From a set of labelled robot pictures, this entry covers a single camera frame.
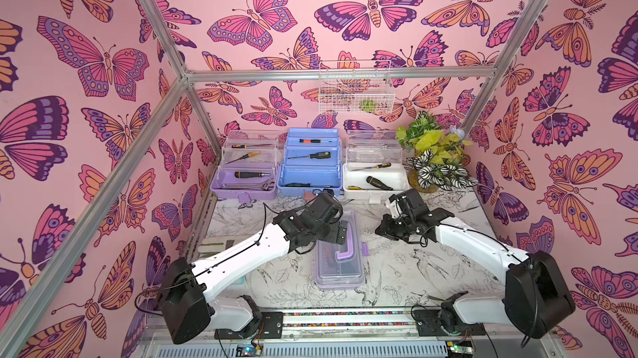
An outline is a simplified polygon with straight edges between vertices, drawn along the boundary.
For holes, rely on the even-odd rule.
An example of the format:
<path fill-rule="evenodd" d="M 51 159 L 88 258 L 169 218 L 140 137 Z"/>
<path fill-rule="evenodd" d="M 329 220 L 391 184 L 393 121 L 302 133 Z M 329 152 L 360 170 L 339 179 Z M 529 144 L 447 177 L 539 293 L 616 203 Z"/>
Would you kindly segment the purple toolbox clear lid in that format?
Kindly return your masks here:
<path fill-rule="evenodd" d="M 315 284 L 321 290 L 349 290 L 365 283 L 362 242 L 357 227 L 356 212 L 344 211 L 341 218 L 347 227 L 344 244 L 320 241 L 317 244 Z"/>

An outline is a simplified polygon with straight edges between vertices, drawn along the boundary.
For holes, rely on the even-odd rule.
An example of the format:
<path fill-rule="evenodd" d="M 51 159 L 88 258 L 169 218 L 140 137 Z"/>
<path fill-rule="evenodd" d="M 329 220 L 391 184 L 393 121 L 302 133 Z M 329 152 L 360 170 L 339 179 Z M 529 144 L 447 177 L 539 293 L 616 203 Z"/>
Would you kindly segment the white toolbox clear lid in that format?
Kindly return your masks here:
<path fill-rule="evenodd" d="M 410 188 L 403 166 L 403 148 L 395 133 L 385 130 L 347 132 L 343 191 L 347 200 L 382 204 L 391 195 Z M 373 176 L 393 190 L 379 190 L 369 185 Z"/>

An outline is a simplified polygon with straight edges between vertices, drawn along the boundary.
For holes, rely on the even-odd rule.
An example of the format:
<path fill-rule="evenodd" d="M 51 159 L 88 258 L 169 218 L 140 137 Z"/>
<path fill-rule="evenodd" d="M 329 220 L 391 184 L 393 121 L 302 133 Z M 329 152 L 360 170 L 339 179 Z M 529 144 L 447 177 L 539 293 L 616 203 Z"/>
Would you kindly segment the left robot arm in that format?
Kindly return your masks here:
<path fill-rule="evenodd" d="M 193 263 L 179 258 L 169 265 L 156 301 L 171 341 L 182 345 L 207 330 L 230 331 L 251 338 L 263 314 L 248 295 L 224 298 L 222 292 L 239 278 L 272 260 L 319 241 L 343 244 L 347 225 L 343 207 L 324 190 L 307 204 L 282 211 L 262 229 L 214 256 Z"/>

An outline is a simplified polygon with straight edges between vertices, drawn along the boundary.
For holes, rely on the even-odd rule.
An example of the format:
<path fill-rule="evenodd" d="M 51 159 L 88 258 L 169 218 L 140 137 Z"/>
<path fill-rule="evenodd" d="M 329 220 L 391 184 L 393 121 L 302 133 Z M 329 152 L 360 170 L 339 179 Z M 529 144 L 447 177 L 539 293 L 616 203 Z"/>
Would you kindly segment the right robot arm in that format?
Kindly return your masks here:
<path fill-rule="evenodd" d="M 498 241 L 448 210 L 430 209 L 417 190 L 391 195 L 376 234 L 425 247 L 438 243 L 452 248 L 503 283 L 500 294 L 455 293 L 440 303 L 439 323 L 448 334 L 474 324 L 514 326 L 525 339 L 540 339 L 576 310 L 556 260 L 549 253 L 530 253 Z"/>

